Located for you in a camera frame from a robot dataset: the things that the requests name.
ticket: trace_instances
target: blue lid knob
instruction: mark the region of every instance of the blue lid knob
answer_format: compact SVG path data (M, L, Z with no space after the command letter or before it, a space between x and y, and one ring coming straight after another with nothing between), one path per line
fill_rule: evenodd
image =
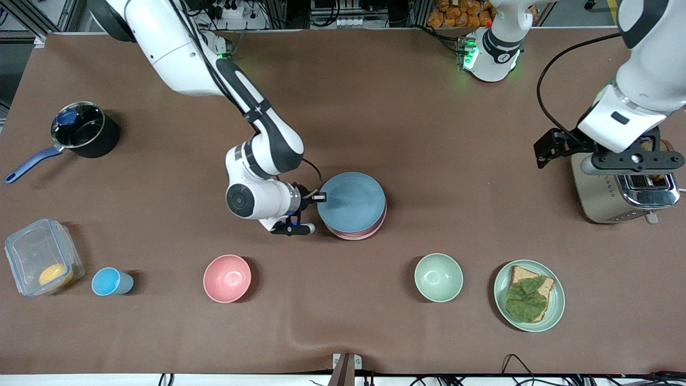
M58 124L63 124L63 125L72 125L74 122L76 122L76 118L78 117L78 114L76 113L76 110L69 108L65 109L63 111L60 111L57 114L57 123Z

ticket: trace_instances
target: pot handle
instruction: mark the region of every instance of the pot handle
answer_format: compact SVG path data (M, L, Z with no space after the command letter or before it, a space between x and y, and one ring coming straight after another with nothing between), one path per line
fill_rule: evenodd
M43 159L46 158L60 155L62 154L62 150L64 150L64 146L53 145L47 149L43 149L37 152L36 154L32 155L31 158L29 158L26 162L19 165L17 169L14 169L14 172L9 173L7 177L5 177L5 183L15 182L19 179L19 177L23 176L24 174L26 174L26 172L31 170L31 168L36 166L38 162L41 162Z

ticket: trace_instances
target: green led light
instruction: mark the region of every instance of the green led light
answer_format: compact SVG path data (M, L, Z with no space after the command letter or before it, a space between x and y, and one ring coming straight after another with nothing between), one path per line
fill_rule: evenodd
M510 70L514 69L514 67L517 65L517 58L519 57L519 53L521 50L517 50L517 53L514 55L514 58L512 58L512 65L510 66Z
M474 67L477 56L479 56L479 47L474 47L474 50L464 57L464 68L471 69Z

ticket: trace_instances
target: toast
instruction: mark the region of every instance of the toast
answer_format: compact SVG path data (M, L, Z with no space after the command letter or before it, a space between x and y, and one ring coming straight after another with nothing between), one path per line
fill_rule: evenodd
M539 275L540 274L538 273L531 272L528 269L515 265L512 268L512 281L510 282L510 285L513 285L514 283L517 283L524 279L532 279ZM545 300L547 300L548 305L545 307L545 310L543 310L541 314L532 321L532 323L538 323L541 320L543 320L543 315L545 315L545 311L548 310L548 306L550 305L550 291L552 291L553 289L553 284L555 284L555 280L550 277L546 277L541 287L539 287L539 293L545 297Z

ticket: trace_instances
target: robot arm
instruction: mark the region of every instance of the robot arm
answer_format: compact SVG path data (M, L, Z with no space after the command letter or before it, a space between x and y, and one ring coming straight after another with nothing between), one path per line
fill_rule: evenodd
M489 27L479 27L467 38L474 40L462 68L486 82L503 80L515 67L519 48L534 23L529 7L549 0L491 0L498 9Z
M686 104L684 17L680 0L622 2L619 28L631 57L571 136L554 128L537 141L540 168L577 152L592 153L581 164L585 174L667 174L683 166L680 153L660 149L657 125Z
M234 62L209 48L187 16L185 3L89 0L88 6L110 35L137 41L171 89L192 96L226 96L255 129L254 137L226 155L230 210L238 217L259 220L272 233L314 232L312 224L289 221L314 200L303 198L311 192L275 179L300 165L305 150L302 140Z

